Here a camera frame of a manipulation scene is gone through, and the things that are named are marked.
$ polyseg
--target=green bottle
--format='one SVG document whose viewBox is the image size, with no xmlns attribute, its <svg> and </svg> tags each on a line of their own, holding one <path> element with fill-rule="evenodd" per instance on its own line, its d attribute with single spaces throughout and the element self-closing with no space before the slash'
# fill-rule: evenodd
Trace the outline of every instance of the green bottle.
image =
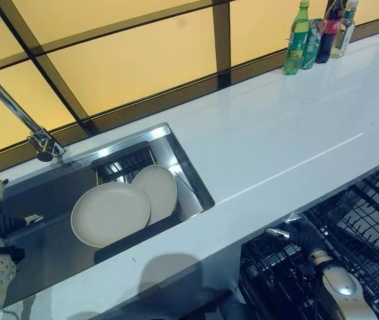
<svg viewBox="0 0 379 320">
<path fill-rule="evenodd" d="M 302 0 L 296 18 L 291 26 L 288 40 L 287 60 L 282 70 L 285 75 L 295 75 L 302 64 L 302 56 L 309 32 L 309 0 Z"/>
</svg>

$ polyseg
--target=bottle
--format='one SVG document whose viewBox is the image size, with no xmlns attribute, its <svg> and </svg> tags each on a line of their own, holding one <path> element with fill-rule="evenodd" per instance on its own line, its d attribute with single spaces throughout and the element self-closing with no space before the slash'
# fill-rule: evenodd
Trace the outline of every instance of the bottle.
<svg viewBox="0 0 379 320">
<path fill-rule="evenodd" d="M 303 51 L 309 31 L 308 7 L 309 0 L 300 2 L 299 11 L 291 26 L 287 60 L 282 70 L 285 75 L 295 75 L 302 64 Z"/>
<path fill-rule="evenodd" d="M 355 30 L 354 16 L 357 6 L 358 0 L 348 0 L 346 8 L 344 8 L 340 30 L 337 32 L 331 48 L 331 58 L 343 57 L 346 52 L 352 33 Z"/>
<path fill-rule="evenodd" d="M 302 65 L 300 66 L 301 69 L 306 70 L 313 67 L 323 30 L 323 19 L 309 20 L 308 40 L 306 40 L 306 47 L 304 48 Z"/>
<path fill-rule="evenodd" d="M 325 14 L 324 33 L 322 34 L 318 53 L 316 54 L 316 63 L 325 63 L 330 58 L 333 40 L 342 22 L 342 12 L 342 0 L 334 0 Z"/>
</svg>

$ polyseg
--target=bottle cap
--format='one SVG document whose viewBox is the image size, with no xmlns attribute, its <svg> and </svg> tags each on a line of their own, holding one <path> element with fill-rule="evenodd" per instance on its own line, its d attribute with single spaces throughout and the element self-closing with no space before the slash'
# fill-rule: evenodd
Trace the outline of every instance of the bottle cap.
<svg viewBox="0 0 379 320">
<path fill-rule="evenodd" d="M 309 0 L 302 0 L 300 2 L 299 8 L 307 8 L 309 7 Z"/>
<path fill-rule="evenodd" d="M 346 8 L 355 8 L 358 6 L 359 0 L 348 0 L 346 3 Z"/>
</svg>

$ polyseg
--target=bottle label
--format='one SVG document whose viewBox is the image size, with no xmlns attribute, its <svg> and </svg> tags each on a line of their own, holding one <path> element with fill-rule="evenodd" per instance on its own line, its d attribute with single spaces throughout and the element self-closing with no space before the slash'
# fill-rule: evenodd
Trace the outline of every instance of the bottle label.
<svg viewBox="0 0 379 320">
<path fill-rule="evenodd" d="M 355 10 L 346 10 L 343 14 L 343 19 L 345 20 L 353 20 L 355 17 Z"/>
<path fill-rule="evenodd" d="M 342 20 L 325 20 L 324 33 L 327 35 L 335 35 L 340 28 Z"/>
<path fill-rule="evenodd" d="M 306 40 L 308 39 L 307 32 L 292 32 L 290 34 L 290 41 L 288 42 L 288 50 L 295 51 L 301 50 L 303 53 Z"/>
</svg>

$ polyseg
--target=faucet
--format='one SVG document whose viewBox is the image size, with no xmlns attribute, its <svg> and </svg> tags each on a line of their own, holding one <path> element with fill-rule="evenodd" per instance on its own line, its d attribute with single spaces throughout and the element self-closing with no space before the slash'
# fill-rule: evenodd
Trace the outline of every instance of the faucet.
<svg viewBox="0 0 379 320">
<path fill-rule="evenodd" d="M 53 138 L 50 133 L 40 127 L 21 106 L 0 85 L 0 100 L 10 109 L 31 131 L 27 137 L 28 142 L 37 151 L 37 158 L 43 162 L 49 162 L 54 157 L 59 157 L 65 152 L 65 148 Z"/>
</svg>

